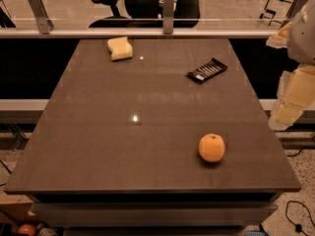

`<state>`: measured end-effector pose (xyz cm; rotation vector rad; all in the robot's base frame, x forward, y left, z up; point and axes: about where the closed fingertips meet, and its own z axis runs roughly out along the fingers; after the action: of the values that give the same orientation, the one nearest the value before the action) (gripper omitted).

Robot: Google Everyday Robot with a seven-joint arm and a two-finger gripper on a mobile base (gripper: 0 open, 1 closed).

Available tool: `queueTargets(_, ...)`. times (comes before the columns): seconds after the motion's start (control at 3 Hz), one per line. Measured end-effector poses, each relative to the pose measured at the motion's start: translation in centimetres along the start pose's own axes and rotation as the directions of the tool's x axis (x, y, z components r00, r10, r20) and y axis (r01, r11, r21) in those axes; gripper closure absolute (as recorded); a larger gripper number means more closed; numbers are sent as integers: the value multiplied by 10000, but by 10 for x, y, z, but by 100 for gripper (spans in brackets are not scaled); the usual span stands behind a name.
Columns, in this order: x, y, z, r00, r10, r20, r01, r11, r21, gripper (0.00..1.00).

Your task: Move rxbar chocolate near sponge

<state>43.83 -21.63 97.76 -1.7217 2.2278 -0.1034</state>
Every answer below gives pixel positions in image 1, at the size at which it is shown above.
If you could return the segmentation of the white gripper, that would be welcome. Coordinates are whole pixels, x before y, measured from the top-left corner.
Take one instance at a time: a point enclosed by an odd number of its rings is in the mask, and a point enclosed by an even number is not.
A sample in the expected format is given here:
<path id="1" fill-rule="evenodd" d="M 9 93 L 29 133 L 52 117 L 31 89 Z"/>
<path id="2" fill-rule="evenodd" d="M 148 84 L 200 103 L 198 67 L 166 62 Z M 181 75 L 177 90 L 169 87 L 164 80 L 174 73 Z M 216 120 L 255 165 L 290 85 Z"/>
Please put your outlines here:
<path id="1" fill-rule="evenodd" d="M 315 0 L 308 0 L 266 44 L 287 48 L 288 57 L 300 63 L 293 72 L 282 73 L 268 121 L 272 130 L 284 131 L 315 101 L 315 66 L 306 65 L 315 64 Z"/>

